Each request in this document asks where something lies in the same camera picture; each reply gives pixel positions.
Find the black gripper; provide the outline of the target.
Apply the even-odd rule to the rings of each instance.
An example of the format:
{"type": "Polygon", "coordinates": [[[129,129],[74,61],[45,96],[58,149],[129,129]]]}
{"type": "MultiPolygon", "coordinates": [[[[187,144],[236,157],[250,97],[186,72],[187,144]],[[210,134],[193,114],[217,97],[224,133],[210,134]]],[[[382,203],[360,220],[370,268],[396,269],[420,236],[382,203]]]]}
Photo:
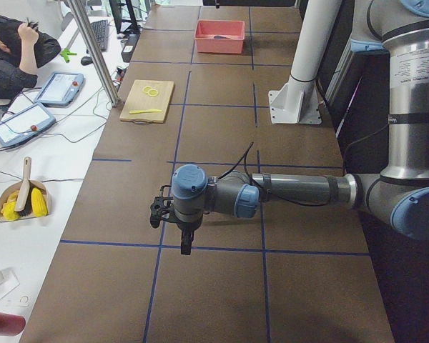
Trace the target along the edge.
{"type": "Polygon", "coordinates": [[[178,219],[177,227],[181,230],[180,252],[182,255],[188,255],[192,252],[192,242],[194,240],[194,232],[202,225],[202,217],[197,218],[193,222],[183,221],[178,219]]]}

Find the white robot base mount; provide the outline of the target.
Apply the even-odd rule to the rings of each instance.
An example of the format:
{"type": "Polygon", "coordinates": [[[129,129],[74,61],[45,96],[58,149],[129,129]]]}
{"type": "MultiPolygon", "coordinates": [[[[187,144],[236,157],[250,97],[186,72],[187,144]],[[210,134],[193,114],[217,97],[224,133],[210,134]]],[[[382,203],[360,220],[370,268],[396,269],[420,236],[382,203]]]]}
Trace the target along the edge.
{"type": "Polygon", "coordinates": [[[321,124],[315,79],[325,50],[324,1],[309,1],[290,76],[279,91],[269,92],[273,124],[321,124]]]}

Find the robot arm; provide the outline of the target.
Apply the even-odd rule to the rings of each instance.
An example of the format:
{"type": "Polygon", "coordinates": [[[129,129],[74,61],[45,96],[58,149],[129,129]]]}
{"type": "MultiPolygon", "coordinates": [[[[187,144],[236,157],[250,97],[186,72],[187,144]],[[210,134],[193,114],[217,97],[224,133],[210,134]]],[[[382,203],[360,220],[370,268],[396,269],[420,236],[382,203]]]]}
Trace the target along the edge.
{"type": "Polygon", "coordinates": [[[251,218],[259,203],[281,199],[309,207],[343,203],[411,239],[429,239],[429,1],[356,1],[351,49],[390,54],[388,165],[377,174],[343,177],[249,174],[209,177],[179,167],[170,197],[157,197],[151,225],[175,223],[190,254],[206,213],[251,218]]]}

